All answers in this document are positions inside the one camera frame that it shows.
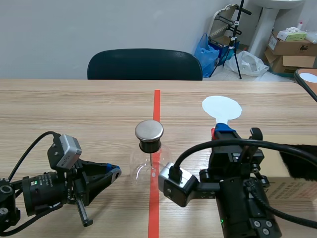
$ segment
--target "white sink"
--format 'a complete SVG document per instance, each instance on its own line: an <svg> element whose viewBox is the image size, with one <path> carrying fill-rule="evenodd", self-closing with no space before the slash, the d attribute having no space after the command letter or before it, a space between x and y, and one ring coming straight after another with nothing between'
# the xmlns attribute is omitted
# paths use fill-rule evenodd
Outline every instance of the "white sink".
<svg viewBox="0 0 317 238"><path fill-rule="evenodd" d="M273 8L273 9L290 9L299 6L304 0L251 0L255 5Z"/></svg>
<svg viewBox="0 0 317 238"><path fill-rule="evenodd" d="M254 4L263 7L263 11L250 44L249 52L256 57L262 58L279 10L295 8L304 1L305 0L251 0Z"/></svg>

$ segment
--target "red tape line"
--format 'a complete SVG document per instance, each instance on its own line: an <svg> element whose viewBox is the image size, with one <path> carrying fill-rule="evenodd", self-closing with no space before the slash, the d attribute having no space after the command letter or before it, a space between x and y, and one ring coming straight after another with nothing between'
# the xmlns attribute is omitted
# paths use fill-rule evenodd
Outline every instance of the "red tape line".
<svg viewBox="0 0 317 238"><path fill-rule="evenodd" d="M154 91L153 120L160 120L160 90ZM159 154L153 154L151 169L148 238L159 238Z"/></svg>

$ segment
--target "glass flask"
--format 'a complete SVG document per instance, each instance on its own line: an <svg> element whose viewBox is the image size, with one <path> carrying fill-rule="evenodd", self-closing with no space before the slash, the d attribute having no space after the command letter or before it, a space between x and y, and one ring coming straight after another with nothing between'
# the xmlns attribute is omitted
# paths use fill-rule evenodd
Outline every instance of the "glass flask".
<svg viewBox="0 0 317 238"><path fill-rule="evenodd" d="M156 120L145 120L135 128L140 143L130 156L131 181L140 187L158 190L158 178L161 170L172 161L170 149L161 143L163 125Z"/></svg>

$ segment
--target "tripod stand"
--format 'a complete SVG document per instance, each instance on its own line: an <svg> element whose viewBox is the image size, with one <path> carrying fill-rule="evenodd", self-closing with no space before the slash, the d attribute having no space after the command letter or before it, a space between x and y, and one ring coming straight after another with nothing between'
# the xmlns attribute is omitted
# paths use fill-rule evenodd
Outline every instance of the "tripod stand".
<svg viewBox="0 0 317 238"><path fill-rule="evenodd" d="M229 55L230 50L233 49L234 57L235 57L235 59L236 59L237 68L238 68L238 72L239 72L239 77L240 77L240 79L242 79L241 73L240 73L239 64L238 64L238 59L237 59L237 49L236 49L236 48L237 48L237 39L238 39L238 38L236 37L236 35L237 35L237 32L239 31L239 30L238 30L238 26L239 26L239 21L240 21L241 13L244 12L244 13L246 13L246 14L248 14L248 15L251 15L251 14L252 14L251 12L249 12L249 11L243 9L243 4L244 4L244 0L241 0L240 6L238 6L238 5L236 6L237 9L239 9L239 12L238 12L237 20L234 22L233 34L232 34L232 37L231 37L231 40L230 40L229 47L228 47L226 53L221 57L219 63L218 63L218 64L215 66L215 68L213 69L213 71L212 71L210 77L213 75L213 73L215 72L215 70L217 69L217 67L220 66L220 63L221 63L222 60L225 58L225 60L224 60L224 62L223 62L223 65L222 65L222 66L224 66L224 63L227 61L227 58L228 58L228 55Z"/></svg>

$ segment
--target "wooden table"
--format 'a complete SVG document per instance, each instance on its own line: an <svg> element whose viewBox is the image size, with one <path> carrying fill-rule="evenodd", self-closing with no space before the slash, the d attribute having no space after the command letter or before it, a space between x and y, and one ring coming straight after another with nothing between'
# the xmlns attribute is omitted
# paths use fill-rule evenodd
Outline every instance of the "wooden table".
<svg viewBox="0 0 317 238"><path fill-rule="evenodd" d="M202 109L207 96L223 95L236 100L242 115L229 125L244 137L251 127L264 135L285 137L316 135L317 104L299 86L272 82L185 82L185 81L89 81L89 80L0 80L0 168L10 171L41 133L54 130L76 137L84 160L119 165L122 176L87 208L94 224L81 225L77 208L65 205L16 237L114 237L148 236L148 191L130 183L129 156L138 145L137 123L153 116L154 90L161 90L162 141L174 158L187 148L210 140L215 120ZM49 168L46 152L52 144L47 137L22 164L14 179L35 176ZM210 151L196 153L183 167L198 174L206 168ZM26 213L22 197L17 199ZM315 219L317 204L273 202L272 206L293 215ZM277 219L283 237L316 237L317 231ZM214 200L193 200L180 208L160 196L161 238L221 238Z"/></svg>

